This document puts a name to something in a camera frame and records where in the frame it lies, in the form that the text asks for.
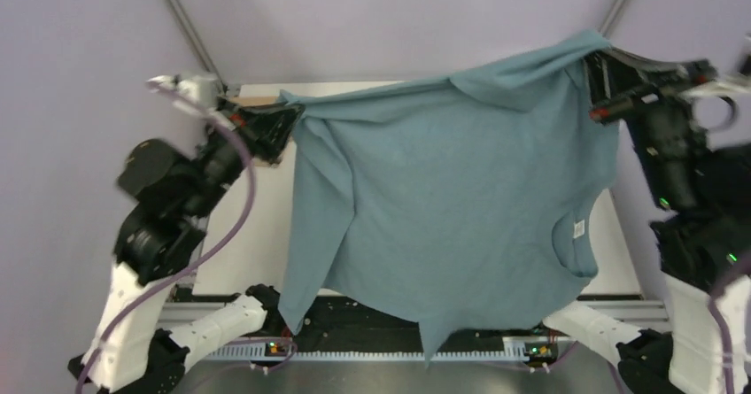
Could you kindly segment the blue-grey t-shirt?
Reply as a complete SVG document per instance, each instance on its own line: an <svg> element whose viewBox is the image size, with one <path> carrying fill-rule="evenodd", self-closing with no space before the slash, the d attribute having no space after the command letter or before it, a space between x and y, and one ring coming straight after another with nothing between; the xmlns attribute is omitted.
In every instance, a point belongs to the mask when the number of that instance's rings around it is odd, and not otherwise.
<svg viewBox="0 0 751 394"><path fill-rule="evenodd" d="M296 144L279 311L293 332L320 289L416 322L435 354L461 329L530 328L597 275L587 235L619 129L589 117L585 31L432 79L327 97Z"/></svg>

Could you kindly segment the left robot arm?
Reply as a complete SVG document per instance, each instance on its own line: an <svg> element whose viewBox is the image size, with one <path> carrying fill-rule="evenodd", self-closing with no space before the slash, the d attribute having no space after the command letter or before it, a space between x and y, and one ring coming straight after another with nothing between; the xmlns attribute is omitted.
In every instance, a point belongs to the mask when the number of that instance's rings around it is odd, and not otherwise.
<svg viewBox="0 0 751 394"><path fill-rule="evenodd" d="M154 138L129 154L117 183L135 200L113 247L111 287L89 349L68 368L76 389L101 393L168 393L200 360L242 336L273 335L283 326L279 293L264 284L236 293L220 309L191 323L160 328L175 285L201 265L193 252L205 240L206 217L252 161L276 163L304 108L300 104L242 106L227 99L195 157Z"/></svg>

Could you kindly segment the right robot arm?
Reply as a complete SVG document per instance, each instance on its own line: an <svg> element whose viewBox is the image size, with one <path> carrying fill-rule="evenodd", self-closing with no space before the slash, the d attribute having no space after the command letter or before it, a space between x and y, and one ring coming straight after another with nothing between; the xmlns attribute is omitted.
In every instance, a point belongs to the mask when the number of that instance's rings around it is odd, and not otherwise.
<svg viewBox="0 0 751 394"><path fill-rule="evenodd" d="M554 312L535 299L519 310L531 334L562 332L614 366L634 393L747 393L750 302L750 147L711 149L694 102L717 97L737 119L750 61L721 75L705 59L660 62L612 48L585 58L591 119L624 122L654 204L671 217L654 232L672 304L660 333L581 302Z"/></svg>

